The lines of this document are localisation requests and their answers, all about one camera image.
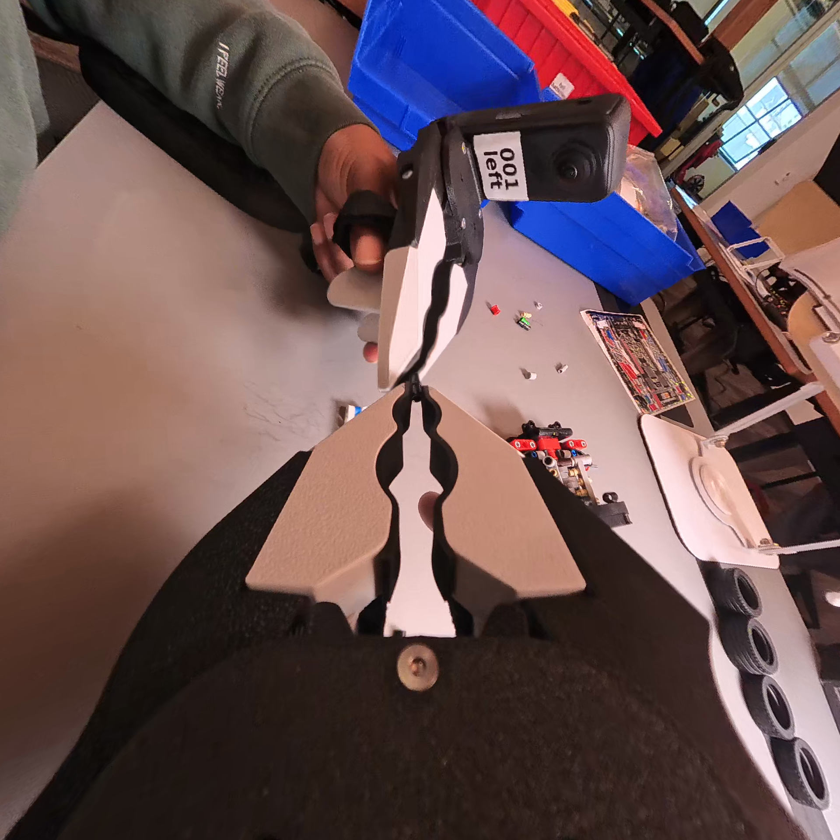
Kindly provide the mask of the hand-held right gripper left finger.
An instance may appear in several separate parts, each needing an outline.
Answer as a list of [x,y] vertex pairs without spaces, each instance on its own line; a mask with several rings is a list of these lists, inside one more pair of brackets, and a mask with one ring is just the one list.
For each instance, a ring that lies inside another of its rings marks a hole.
[[400,572],[400,513],[390,487],[403,469],[413,393],[399,385],[308,453],[246,575],[253,592],[305,596],[383,634]]

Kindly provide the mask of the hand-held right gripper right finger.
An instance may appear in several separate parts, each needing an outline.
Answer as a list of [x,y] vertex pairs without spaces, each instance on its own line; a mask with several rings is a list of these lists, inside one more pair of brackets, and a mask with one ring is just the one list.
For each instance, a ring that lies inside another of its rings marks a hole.
[[437,389],[420,395],[433,508],[432,568],[457,634],[499,606],[581,593],[586,582],[525,460]]

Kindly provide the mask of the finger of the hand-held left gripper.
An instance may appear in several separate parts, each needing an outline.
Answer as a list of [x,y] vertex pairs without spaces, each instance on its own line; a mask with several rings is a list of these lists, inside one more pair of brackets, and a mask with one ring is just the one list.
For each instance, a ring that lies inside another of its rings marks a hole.
[[434,281],[448,278],[452,267],[445,261],[445,214],[435,193],[417,221],[416,243],[391,248],[384,260],[377,362],[381,392],[395,388],[416,366],[424,374],[439,355],[430,348],[422,361]]
[[432,298],[423,317],[413,375],[423,381],[460,331],[473,301],[476,267],[442,261],[434,270]]

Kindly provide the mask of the person's left forearm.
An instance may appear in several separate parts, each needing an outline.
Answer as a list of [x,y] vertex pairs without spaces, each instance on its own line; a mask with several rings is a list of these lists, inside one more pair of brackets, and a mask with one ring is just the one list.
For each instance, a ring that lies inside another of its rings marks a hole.
[[267,2],[30,2],[62,35],[107,49],[177,108],[270,173],[316,220],[324,145],[355,124],[372,128],[309,33]]

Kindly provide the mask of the partly built lego car chassis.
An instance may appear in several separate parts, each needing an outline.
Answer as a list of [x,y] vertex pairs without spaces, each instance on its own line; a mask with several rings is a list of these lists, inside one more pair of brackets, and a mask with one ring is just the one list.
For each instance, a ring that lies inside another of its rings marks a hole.
[[573,496],[594,512],[612,529],[632,524],[627,505],[612,491],[599,496],[590,475],[594,468],[592,456],[584,439],[575,437],[573,430],[559,422],[540,426],[527,421],[521,432],[506,437],[507,443],[521,457],[535,459]]

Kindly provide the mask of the person's left hand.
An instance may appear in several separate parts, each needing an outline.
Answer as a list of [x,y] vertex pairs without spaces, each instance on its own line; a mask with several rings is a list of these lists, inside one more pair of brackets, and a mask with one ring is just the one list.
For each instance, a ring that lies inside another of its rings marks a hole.
[[350,195],[369,191],[396,204],[396,158],[372,128],[355,124],[334,133],[324,144],[314,190],[312,251],[327,282],[352,267],[382,271],[387,238],[370,227],[351,230],[351,257],[332,242],[333,226]]

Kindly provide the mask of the clear plastic parts bag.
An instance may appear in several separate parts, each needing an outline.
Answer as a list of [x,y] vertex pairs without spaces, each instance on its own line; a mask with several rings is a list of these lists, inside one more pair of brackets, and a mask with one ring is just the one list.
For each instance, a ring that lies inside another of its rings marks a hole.
[[635,145],[626,148],[626,165],[617,194],[648,222],[676,241],[676,209],[655,156]]

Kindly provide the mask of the red storage bin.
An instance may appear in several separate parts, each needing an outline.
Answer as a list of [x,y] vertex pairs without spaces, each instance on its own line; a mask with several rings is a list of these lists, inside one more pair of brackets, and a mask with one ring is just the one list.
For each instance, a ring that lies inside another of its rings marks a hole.
[[632,111],[631,144],[657,138],[662,129],[623,73],[572,18],[551,1],[475,1],[531,60],[543,90],[561,99],[623,95]]

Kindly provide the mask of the small blue storage bin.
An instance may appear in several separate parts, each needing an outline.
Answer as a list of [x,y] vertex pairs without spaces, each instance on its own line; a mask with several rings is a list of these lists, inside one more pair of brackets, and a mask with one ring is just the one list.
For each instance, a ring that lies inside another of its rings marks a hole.
[[541,100],[532,60],[469,1],[370,1],[348,88],[399,151],[436,119]]

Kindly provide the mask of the far wooden desk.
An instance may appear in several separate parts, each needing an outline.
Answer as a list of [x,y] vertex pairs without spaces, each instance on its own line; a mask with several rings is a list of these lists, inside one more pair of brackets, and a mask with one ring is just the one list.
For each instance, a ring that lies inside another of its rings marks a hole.
[[723,109],[734,110],[741,104],[744,91],[730,51],[709,32],[687,2],[678,2],[669,15],[700,60],[689,53],[670,28],[663,26],[631,79],[644,105],[652,113],[664,113],[711,95],[722,99]]

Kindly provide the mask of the small blue desk bins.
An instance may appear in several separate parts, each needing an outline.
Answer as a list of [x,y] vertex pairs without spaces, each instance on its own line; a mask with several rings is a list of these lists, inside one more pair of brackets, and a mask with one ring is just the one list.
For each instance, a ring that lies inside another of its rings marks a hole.
[[710,216],[711,222],[728,245],[737,245],[736,253],[744,260],[757,259],[770,251],[770,247],[763,241],[751,245],[759,238],[753,227],[752,220],[733,202],[722,205],[716,213]]

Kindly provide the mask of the wooden edged desk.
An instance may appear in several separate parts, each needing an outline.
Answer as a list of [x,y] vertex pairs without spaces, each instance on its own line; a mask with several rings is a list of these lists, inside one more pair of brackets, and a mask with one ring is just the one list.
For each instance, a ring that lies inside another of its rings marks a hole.
[[792,376],[801,385],[809,385],[815,382],[823,385],[823,390],[815,395],[815,400],[834,432],[838,434],[838,398],[828,390],[828,385],[824,382],[822,376],[814,373],[795,343],[788,338],[786,333],[773,325],[772,321],[763,312],[755,296],[749,290],[747,282],[739,273],[739,269],[727,255],[725,248],[720,247],[720,239],[713,234],[711,222],[706,219],[704,214],[698,214],[695,204],[678,187],[672,188],[670,194],[675,205],[685,215],[687,226],[697,234],[711,260],[733,289],[734,294],[770,346],[773,355],[785,373]]

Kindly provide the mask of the brown cardboard box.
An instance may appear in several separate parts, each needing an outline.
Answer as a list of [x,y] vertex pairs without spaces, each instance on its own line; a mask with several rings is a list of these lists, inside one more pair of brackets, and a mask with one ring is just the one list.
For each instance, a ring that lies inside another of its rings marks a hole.
[[839,236],[839,205],[814,181],[794,186],[755,224],[786,257],[825,245]]

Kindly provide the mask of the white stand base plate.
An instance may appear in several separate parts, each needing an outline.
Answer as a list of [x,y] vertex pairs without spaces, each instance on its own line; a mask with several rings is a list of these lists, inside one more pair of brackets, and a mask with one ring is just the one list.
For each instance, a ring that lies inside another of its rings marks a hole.
[[731,435],[823,391],[820,382],[807,383],[706,437],[661,416],[639,417],[669,516],[681,542],[699,561],[775,570],[781,555],[838,548],[838,539],[777,545],[726,449]]

